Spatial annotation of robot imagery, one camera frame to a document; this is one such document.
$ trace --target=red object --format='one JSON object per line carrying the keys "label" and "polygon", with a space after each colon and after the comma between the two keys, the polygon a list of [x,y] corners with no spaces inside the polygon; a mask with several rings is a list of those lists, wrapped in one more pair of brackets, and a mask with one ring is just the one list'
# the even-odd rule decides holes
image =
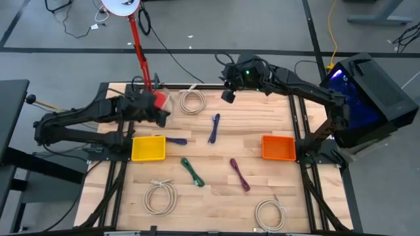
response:
{"label": "red object", "polygon": [[143,72],[144,87],[146,88],[146,90],[152,91],[152,81],[150,80],[149,66],[147,65],[146,57],[141,51],[140,37],[138,36],[136,18],[134,14],[129,15],[129,21],[131,26],[131,32],[133,33],[134,37],[134,46],[136,48],[138,61],[140,62],[140,68]]}
{"label": "red object", "polygon": [[276,161],[296,161],[294,137],[263,135],[261,156]]}
{"label": "red object", "polygon": [[154,103],[155,107],[162,109],[165,101],[166,101],[166,96],[160,92],[153,92],[153,94],[156,96],[156,101]]}

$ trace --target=computer tower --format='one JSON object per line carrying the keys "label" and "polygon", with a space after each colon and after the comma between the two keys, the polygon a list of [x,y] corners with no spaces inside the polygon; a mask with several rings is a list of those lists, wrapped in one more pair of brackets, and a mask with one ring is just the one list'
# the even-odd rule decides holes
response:
{"label": "computer tower", "polygon": [[411,124],[419,109],[368,53],[338,62],[320,86],[347,96],[349,126],[333,134],[342,148],[388,136]]}

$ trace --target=blue cable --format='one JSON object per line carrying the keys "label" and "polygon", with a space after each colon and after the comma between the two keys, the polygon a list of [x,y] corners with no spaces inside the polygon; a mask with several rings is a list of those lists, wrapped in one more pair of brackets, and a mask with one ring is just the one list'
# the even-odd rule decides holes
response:
{"label": "blue cable", "polygon": [[214,144],[216,142],[216,135],[217,135],[217,127],[219,125],[219,120],[221,119],[221,115],[218,113],[215,116],[213,116],[213,131],[211,132],[209,141],[207,141],[207,143],[212,143]]}

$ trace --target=white cable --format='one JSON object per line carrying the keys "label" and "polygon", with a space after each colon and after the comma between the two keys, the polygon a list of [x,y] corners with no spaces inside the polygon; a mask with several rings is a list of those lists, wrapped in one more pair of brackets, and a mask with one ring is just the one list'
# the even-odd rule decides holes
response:
{"label": "white cable", "polygon": [[[187,115],[197,114],[197,113],[201,112],[206,106],[204,93],[200,90],[194,90],[196,85],[197,84],[191,85],[191,87],[188,90],[180,90],[179,91],[181,93],[181,95],[179,96],[179,108],[182,112],[184,112]],[[186,105],[186,98],[190,94],[195,94],[200,99],[201,104],[195,109],[190,108]]]}
{"label": "white cable", "polygon": [[[277,194],[275,194],[274,197],[276,198],[276,200],[272,200],[272,199],[263,200],[260,203],[258,203],[257,207],[255,208],[255,219],[257,220],[258,225],[263,230],[267,231],[268,233],[279,232],[284,226],[285,217],[286,217],[285,208],[280,203]],[[282,218],[280,220],[280,223],[278,225],[274,226],[274,227],[267,226],[261,221],[260,210],[261,210],[262,207],[264,207],[267,204],[274,205],[279,210],[280,216]]]}
{"label": "white cable", "polygon": [[413,81],[414,78],[416,78],[420,74],[420,71],[417,72],[405,85],[402,85],[401,89],[403,89],[405,86],[407,86],[410,82]]}
{"label": "white cable", "polygon": [[[98,20],[98,15],[100,13],[101,10],[104,10],[104,13],[106,14],[106,17],[102,20]],[[99,7],[99,10],[96,12],[96,15],[94,16],[94,20],[96,22],[104,22],[105,20],[107,20],[110,17],[110,13],[108,12],[108,10],[105,9],[105,6],[102,5],[101,7]]]}
{"label": "white cable", "polygon": [[[166,216],[169,213],[171,213],[173,209],[175,209],[175,206],[177,205],[177,190],[172,184],[169,183],[170,181],[171,180],[150,181],[153,184],[153,186],[147,190],[143,198],[143,205],[147,212],[154,216]],[[168,193],[168,205],[165,207],[165,209],[161,211],[154,210],[150,206],[150,197],[152,196],[153,192],[159,187],[163,187]]]}

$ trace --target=coiled cable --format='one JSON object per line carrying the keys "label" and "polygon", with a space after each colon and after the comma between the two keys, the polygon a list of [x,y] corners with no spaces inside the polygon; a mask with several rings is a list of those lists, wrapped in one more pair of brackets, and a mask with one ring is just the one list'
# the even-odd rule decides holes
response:
{"label": "coiled cable", "polygon": [[[189,89],[179,91],[181,93],[181,95],[179,96],[179,109],[187,115],[197,114],[204,110],[204,108],[207,105],[204,93],[200,90],[194,90],[196,86],[197,84],[193,84]],[[186,101],[188,95],[190,94],[195,94],[199,98],[201,104],[197,108],[190,108],[189,106],[187,106]]]}
{"label": "coiled cable", "polygon": [[[175,209],[175,206],[177,205],[177,190],[175,189],[175,187],[170,184],[169,182],[172,180],[164,180],[164,181],[157,181],[157,180],[152,180],[150,181],[150,183],[153,184],[152,187],[150,187],[146,194],[144,195],[143,198],[143,205],[144,208],[147,210],[147,212],[149,212],[150,214],[154,215],[154,216],[166,216],[169,213],[171,213],[173,211],[173,209]],[[167,206],[165,207],[165,209],[158,211],[158,210],[154,210],[151,206],[150,206],[150,198],[153,194],[153,192],[159,188],[159,187],[163,187],[166,192],[168,193],[168,203]]]}
{"label": "coiled cable", "polygon": [[[263,230],[267,231],[268,233],[276,233],[276,232],[279,232],[283,228],[283,226],[284,226],[285,217],[286,217],[285,208],[280,203],[280,200],[278,199],[277,194],[275,194],[274,197],[276,198],[276,200],[272,200],[272,199],[263,200],[260,203],[258,203],[257,207],[255,208],[255,219],[257,220],[258,225]],[[279,210],[280,217],[282,218],[280,220],[280,223],[278,225],[274,226],[274,227],[267,226],[267,225],[265,225],[261,221],[260,210],[261,210],[262,207],[264,207],[267,204],[274,205]]]}

